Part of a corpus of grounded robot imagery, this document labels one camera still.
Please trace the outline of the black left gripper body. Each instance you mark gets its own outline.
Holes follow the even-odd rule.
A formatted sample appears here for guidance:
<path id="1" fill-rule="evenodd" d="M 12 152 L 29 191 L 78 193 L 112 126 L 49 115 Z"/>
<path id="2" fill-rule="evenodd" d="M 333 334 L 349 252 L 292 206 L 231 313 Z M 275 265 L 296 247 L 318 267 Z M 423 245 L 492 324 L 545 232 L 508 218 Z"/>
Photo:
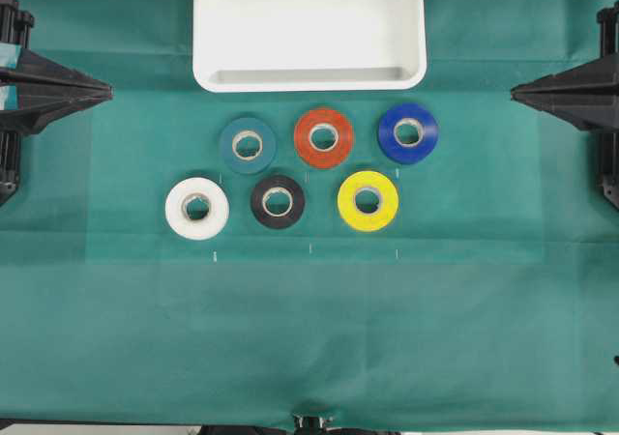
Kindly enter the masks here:
<path id="1" fill-rule="evenodd" d="M 1 0 L 1 68 L 14 69 L 23 48 L 28 48 L 35 25 L 32 14 L 18 0 Z M 1 205 L 17 192 L 20 183 L 21 136 L 1 130 Z"/>

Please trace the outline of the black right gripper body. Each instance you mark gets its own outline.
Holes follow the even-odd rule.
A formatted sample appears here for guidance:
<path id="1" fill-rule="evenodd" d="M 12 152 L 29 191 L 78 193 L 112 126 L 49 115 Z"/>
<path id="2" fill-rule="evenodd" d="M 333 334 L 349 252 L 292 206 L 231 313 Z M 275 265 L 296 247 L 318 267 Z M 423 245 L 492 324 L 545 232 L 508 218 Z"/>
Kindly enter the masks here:
<path id="1" fill-rule="evenodd" d="M 618 208 L 618 6 L 597 14 L 600 24 L 601 66 L 609 84 L 604 87 L 608 111 L 598 136 L 598 176 L 604 198 Z"/>

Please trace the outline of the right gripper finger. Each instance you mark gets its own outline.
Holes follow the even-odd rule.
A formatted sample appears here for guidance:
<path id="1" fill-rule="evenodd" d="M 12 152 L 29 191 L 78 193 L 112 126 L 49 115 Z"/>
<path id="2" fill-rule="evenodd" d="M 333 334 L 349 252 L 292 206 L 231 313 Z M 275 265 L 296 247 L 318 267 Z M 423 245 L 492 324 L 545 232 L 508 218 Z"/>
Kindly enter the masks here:
<path id="1" fill-rule="evenodd" d="M 594 60 L 569 70 L 549 74 L 520 84 L 515 94 L 616 94 L 618 91 L 618 61 Z"/>
<path id="2" fill-rule="evenodd" d="M 581 131 L 617 131 L 615 97 L 513 97 L 513 100 L 564 120 Z"/>

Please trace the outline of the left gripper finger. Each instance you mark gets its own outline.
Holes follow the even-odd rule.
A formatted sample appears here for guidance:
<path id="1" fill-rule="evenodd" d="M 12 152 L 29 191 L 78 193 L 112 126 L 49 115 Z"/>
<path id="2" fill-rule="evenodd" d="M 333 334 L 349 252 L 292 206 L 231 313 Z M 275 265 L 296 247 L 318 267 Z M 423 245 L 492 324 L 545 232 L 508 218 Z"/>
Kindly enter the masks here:
<path id="1" fill-rule="evenodd" d="M 112 95 L 83 97 L 13 111 L 2 111 L 1 131 L 14 131 L 21 135 L 39 134 L 54 121 L 112 99 Z"/>
<path id="2" fill-rule="evenodd" d="M 1 82 L 34 86 L 85 89 L 87 93 L 113 96 L 112 87 L 78 70 L 60 65 L 23 47 L 1 48 Z"/>

